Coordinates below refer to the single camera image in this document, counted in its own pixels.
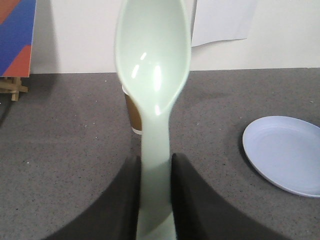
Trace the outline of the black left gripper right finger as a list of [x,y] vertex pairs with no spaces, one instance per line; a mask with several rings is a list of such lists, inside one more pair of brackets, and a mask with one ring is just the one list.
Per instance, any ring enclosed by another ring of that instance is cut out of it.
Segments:
[[210,187],[183,153],[171,158],[171,201],[179,240],[284,240]]

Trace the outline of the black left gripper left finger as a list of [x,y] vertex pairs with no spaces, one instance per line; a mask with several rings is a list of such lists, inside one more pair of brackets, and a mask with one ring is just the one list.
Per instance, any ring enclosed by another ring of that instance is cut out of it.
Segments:
[[140,206],[141,159],[128,157],[114,180],[83,213],[48,240],[135,240]]

